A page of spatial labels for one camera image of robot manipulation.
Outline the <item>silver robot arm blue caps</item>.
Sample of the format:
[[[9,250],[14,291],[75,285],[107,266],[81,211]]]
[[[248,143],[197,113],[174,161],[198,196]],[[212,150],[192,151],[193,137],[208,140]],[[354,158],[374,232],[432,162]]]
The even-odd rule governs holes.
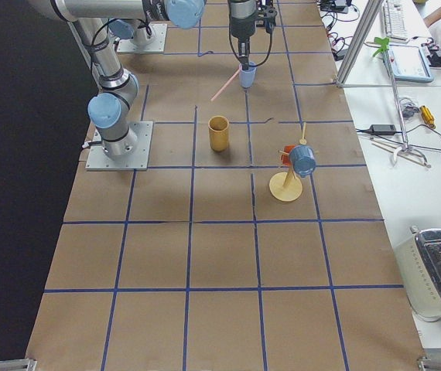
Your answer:
[[[30,5],[49,19],[72,25],[89,57],[92,73],[98,74],[100,92],[87,106],[88,115],[101,137],[102,155],[114,168],[124,168],[133,158],[146,160],[151,123],[132,123],[128,112],[138,96],[139,82],[126,70],[111,47],[110,29],[124,39],[131,27],[135,38],[139,26],[166,21],[181,29],[193,28],[202,18],[204,1],[32,1]]]

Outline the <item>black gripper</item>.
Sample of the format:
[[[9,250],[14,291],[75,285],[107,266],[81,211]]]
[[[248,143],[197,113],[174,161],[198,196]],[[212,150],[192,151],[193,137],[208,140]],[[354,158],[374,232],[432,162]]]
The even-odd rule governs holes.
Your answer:
[[[255,0],[229,0],[229,30],[238,39],[238,60],[243,70],[250,69],[250,37],[255,34],[258,8]]]

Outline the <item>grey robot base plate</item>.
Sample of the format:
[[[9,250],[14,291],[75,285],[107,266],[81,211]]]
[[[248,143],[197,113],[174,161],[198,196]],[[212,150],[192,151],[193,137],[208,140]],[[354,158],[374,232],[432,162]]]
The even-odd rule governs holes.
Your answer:
[[[100,144],[89,147],[86,170],[89,171],[146,171],[152,140],[153,121],[130,122],[126,137],[120,141],[104,141],[98,129],[93,141]]]

